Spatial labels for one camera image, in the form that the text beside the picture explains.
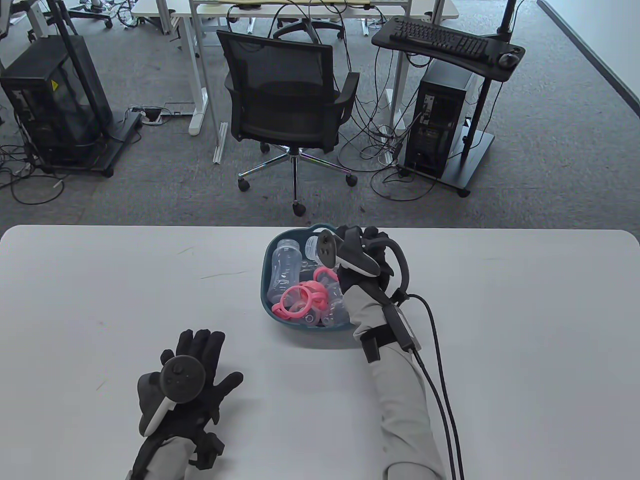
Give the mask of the person's left hand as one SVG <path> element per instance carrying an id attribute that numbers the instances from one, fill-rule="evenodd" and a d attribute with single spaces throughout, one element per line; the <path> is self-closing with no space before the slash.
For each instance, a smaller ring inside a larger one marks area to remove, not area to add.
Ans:
<path id="1" fill-rule="evenodd" d="M 226 334 L 201 329 L 194 333 L 188 329 L 178 339 L 176 350 L 166 349 L 160 355 L 162 365 L 176 357 L 189 357 L 190 362 L 198 362 L 203 384 L 199 394 L 189 402 L 176 403 L 172 409 L 165 409 L 163 417 L 153 421 L 153 434 L 195 439 L 210 421 L 217 425 L 220 421 L 220 405 L 231 391 L 243 382 L 239 371 L 227 375 L 219 384 L 214 384 L 218 361 Z"/>

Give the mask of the person's right hand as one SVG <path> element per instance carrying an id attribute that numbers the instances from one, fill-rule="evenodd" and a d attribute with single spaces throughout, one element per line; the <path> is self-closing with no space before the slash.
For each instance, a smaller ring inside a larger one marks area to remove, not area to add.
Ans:
<path id="1" fill-rule="evenodd" d="M 338 229 L 336 229 L 335 233 L 338 235 L 338 237 L 343 239 L 345 237 L 345 232 L 349 228 L 350 227 L 347 225 L 342 225 L 338 227 Z M 361 236 L 363 239 L 368 239 L 368 240 L 389 237 L 386 232 L 380 231 L 375 226 L 368 226 L 364 230 L 359 228 L 359 233 L 361 233 Z M 377 264 L 381 268 L 381 274 L 375 278 L 369 278 L 363 274 L 360 274 L 359 272 L 345 268 L 345 265 L 341 263 L 338 267 L 336 274 L 337 274 L 340 289 L 343 295 L 345 295 L 346 292 L 352 286 L 357 286 L 361 282 L 365 282 L 365 281 L 371 281 L 371 282 L 376 281 L 377 285 L 382 291 L 387 290 L 390 283 L 390 279 L 391 277 L 394 276 L 394 272 L 391 266 L 386 261 L 386 249 L 382 247 L 371 248 L 367 250 L 367 254 L 371 258 L 373 258 L 375 262 L 377 262 Z"/>

